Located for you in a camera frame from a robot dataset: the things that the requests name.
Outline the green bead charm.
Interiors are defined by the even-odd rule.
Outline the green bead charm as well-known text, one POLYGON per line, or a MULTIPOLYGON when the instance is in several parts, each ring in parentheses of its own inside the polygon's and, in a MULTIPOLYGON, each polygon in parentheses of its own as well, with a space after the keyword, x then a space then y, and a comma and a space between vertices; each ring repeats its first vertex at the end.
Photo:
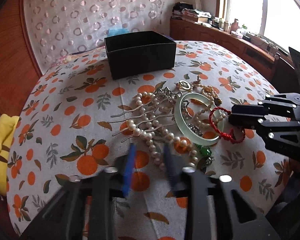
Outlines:
POLYGON ((198 149, 198 154, 199 154, 199 162, 198 164, 201 165, 201 167, 207 167, 212 164, 214 157, 213 153, 210 150, 209 146, 203 146, 203 145, 196 145, 198 149))

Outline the pale green jade bangle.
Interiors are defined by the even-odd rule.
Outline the pale green jade bangle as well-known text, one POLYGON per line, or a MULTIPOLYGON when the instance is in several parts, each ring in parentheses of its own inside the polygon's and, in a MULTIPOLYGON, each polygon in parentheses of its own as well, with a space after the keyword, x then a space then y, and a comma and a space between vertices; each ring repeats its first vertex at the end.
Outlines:
POLYGON ((215 132, 215 136, 211 139, 207 139, 203 136, 203 129, 212 128, 212 125, 209 121, 207 123, 203 122, 202 117, 208 118, 208 114, 210 113, 212 113, 212 120, 218 121, 217 128, 222 132, 224 129, 224 121, 222 114, 216 109, 215 104, 202 94, 187 93, 177 99, 174 108, 174 119, 181 133, 192 143, 201 146, 212 146, 216 144, 221 137, 217 132, 215 132), (200 102, 203 105, 203 108, 193 116, 191 121, 186 121, 183 117, 182 106, 185 101, 191 100, 200 102))

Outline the gold ring pendant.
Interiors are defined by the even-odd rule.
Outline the gold ring pendant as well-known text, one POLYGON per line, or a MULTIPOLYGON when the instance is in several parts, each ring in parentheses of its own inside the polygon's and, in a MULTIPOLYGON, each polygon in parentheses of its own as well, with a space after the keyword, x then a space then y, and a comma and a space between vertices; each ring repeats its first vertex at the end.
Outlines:
POLYGON ((187 81, 185 80, 180 80, 178 83, 175 84, 176 87, 179 89, 179 90, 184 90, 184 91, 192 91, 192 86, 190 83, 188 83, 187 81))

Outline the silver hair comb pin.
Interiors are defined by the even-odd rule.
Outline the silver hair comb pin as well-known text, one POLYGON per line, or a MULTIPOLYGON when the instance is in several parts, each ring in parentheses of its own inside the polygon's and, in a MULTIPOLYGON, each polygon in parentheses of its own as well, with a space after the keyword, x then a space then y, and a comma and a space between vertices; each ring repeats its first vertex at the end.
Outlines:
POLYGON ((111 121, 109 124, 123 123, 125 128, 112 134, 112 137, 117 136, 124 131, 129 131, 133 136, 139 137, 142 132, 155 132, 163 124, 160 123, 160 118, 174 118, 174 107, 176 106, 178 97, 168 97, 166 95, 155 95, 146 104, 138 105, 135 109, 123 112, 119 115, 111 116, 111 118, 121 117, 128 113, 139 112, 139 115, 130 116, 123 120, 111 121))

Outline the black square jewelry box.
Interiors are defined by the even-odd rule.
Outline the black square jewelry box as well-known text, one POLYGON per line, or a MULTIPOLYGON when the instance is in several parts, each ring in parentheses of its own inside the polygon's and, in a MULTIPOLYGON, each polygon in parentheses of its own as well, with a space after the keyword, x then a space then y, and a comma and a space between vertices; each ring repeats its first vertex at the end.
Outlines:
POLYGON ((177 44, 155 31, 140 31, 104 39, 114 80, 174 67, 177 44))

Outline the wooden side cabinet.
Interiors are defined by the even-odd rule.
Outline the wooden side cabinet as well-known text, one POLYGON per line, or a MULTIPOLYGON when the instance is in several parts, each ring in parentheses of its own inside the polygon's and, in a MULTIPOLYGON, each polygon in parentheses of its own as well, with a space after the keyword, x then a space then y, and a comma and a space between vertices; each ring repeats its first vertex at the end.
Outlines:
POLYGON ((248 41, 233 37, 216 28, 170 19, 170 37, 175 40, 206 41, 224 47, 263 75, 279 93, 298 93, 299 83, 294 68, 283 56, 274 56, 248 41))

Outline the orange fruit print cloth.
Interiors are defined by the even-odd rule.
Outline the orange fruit print cloth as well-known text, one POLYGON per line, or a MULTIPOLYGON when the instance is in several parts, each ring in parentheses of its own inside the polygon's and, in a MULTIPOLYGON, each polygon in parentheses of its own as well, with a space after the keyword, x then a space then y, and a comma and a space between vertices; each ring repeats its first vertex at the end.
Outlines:
MULTIPOLYGON (((210 42, 177 42, 174 67, 113 80, 106 50, 56 61, 29 94, 17 124, 7 169, 7 202, 12 226, 21 234, 50 198, 72 176, 93 177, 136 145, 135 167, 127 198, 114 200, 119 239, 183 239, 187 199, 175 198, 164 174, 162 152, 198 165, 198 149, 172 118, 135 137, 119 122, 139 112, 111 116, 146 104, 176 83, 199 82, 196 93, 217 96, 224 109, 252 105, 276 89, 252 66, 210 42)), ((274 205, 291 176, 288 158, 266 150, 255 131, 236 132, 240 144, 224 139, 209 146, 211 176, 230 175, 262 213, 274 205)))

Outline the wooden wardrobe door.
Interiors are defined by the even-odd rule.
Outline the wooden wardrobe door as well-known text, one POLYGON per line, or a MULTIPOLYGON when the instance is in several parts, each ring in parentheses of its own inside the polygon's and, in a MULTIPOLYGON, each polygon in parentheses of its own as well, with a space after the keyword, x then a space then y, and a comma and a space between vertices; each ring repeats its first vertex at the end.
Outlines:
POLYGON ((42 76, 30 45, 24 0, 0 8, 0 115, 19 115, 42 76))

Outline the blue fluffy item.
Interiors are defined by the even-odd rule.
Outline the blue fluffy item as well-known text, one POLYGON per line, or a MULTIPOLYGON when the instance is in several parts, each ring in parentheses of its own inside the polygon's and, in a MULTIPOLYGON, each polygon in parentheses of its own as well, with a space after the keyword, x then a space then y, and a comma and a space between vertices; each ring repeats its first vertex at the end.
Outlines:
POLYGON ((116 35, 122 35, 129 33, 129 30, 126 28, 119 28, 119 29, 109 29, 108 30, 108 37, 116 36, 116 35))

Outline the circle pattern curtain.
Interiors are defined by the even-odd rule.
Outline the circle pattern curtain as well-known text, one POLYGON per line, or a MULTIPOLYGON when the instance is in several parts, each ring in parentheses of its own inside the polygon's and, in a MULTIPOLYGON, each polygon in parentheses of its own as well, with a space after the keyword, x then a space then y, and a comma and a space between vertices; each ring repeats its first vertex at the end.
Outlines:
POLYGON ((24 0, 27 32, 39 69, 104 44, 115 31, 161 31, 165 0, 24 0))

